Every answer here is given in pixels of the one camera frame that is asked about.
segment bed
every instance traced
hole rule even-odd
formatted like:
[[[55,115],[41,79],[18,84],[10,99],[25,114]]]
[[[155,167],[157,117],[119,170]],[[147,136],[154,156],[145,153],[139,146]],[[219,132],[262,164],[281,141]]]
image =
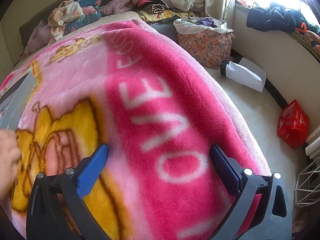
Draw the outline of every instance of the bed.
[[[210,164],[212,144],[270,175],[220,85],[135,12],[103,17],[30,55],[1,93],[30,71],[38,85],[17,127],[22,160],[3,205],[23,236],[36,174],[62,173],[99,143],[109,146],[108,161],[84,201],[112,239],[206,239],[234,200]]]

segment white plastic bag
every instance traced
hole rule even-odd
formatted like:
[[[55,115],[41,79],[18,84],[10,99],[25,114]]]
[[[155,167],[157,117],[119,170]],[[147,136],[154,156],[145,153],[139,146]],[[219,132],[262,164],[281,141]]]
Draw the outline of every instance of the white plastic bag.
[[[182,19],[177,19],[173,22],[173,25],[174,27],[176,27],[177,32],[180,34],[197,34],[208,29],[217,33],[233,32],[232,29],[229,29],[227,27],[227,23],[223,23],[220,27],[213,28],[205,25],[197,25],[195,23],[183,21]]]

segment black jacket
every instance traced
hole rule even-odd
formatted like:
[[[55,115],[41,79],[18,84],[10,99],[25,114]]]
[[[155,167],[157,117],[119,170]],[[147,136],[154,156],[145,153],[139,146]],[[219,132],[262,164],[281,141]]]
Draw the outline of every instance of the black jacket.
[[[300,29],[306,23],[307,30],[320,34],[320,28],[310,24],[300,11],[286,8],[276,2],[270,3],[270,8],[256,7],[250,9],[247,17],[247,27],[266,32],[279,30],[286,33]]]

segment metal screw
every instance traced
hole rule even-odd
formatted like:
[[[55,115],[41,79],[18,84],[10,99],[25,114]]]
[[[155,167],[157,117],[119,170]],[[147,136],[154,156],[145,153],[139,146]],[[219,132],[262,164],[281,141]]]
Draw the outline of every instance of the metal screw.
[[[73,168],[68,168],[67,170],[66,170],[66,174],[67,175],[71,175],[71,174],[73,174],[75,172],[75,170],[73,169]]]
[[[275,176],[276,179],[280,179],[281,178],[281,174],[278,172],[275,172],[275,174],[273,174]]]
[[[44,176],[44,173],[43,172],[39,172],[38,175],[37,175],[37,178],[41,179],[41,178],[43,178],[43,176]]]
[[[252,172],[252,170],[247,168],[247,169],[244,169],[244,173],[247,174],[248,176],[250,176],[250,175],[252,175],[253,172]]]

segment yellow cartoon character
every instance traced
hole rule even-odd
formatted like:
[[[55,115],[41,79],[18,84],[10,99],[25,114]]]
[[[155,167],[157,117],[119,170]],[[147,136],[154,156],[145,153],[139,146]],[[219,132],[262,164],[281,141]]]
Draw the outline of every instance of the yellow cartoon character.
[[[103,115],[94,98],[84,98],[74,109],[60,118],[54,117],[49,106],[36,102],[34,130],[18,129],[18,145],[22,156],[12,193],[12,208],[26,215],[30,193],[38,172],[48,176],[76,167],[82,158],[90,156],[100,142],[107,143]],[[100,226],[112,239],[128,239],[132,233],[130,215],[122,193],[107,169],[103,169],[91,193],[84,201]],[[70,228],[77,227],[62,204]]]
[[[91,37],[91,38],[79,38],[74,39],[76,41],[75,44],[68,45],[68,46],[61,46],[57,49],[56,55],[54,55],[51,60],[47,63],[46,66],[49,66],[51,63],[55,62],[56,60],[60,59],[58,62],[61,62],[66,57],[70,57],[75,54],[77,51],[92,46],[94,44],[99,43],[100,38],[99,34]]]

